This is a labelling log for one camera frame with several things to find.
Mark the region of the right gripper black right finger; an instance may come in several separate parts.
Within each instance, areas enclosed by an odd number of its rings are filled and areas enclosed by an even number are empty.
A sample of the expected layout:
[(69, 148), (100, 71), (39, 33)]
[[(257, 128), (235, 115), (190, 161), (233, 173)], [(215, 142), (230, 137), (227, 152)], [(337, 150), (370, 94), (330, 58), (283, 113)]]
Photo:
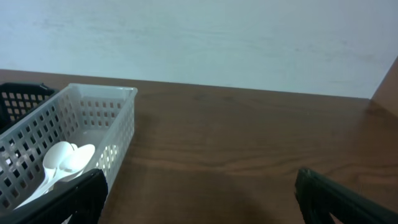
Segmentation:
[(311, 170), (299, 169), (295, 198), (303, 220), (311, 223), (395, 224), (397, 214)]

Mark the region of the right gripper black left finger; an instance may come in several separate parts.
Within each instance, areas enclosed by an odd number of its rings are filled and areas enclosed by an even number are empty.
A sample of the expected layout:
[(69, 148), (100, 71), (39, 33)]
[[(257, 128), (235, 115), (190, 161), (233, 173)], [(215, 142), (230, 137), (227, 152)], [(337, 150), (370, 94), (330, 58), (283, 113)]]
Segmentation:
[(83, 175), (1, 217), (1, 224), (98, 223), (108, 196), (101, 169)]

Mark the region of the clear white plastic basket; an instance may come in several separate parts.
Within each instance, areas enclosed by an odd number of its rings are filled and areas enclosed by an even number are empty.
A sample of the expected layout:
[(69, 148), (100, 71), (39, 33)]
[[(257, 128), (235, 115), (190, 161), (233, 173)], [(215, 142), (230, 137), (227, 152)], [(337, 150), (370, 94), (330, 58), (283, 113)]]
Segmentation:
[(71, 83), (1, 134), (1, 215), (43, 182), (42, 160), (56, 143), (92, 144), (86, 170), (101, 169), (112, 187), (134, 135), (137, 88)]

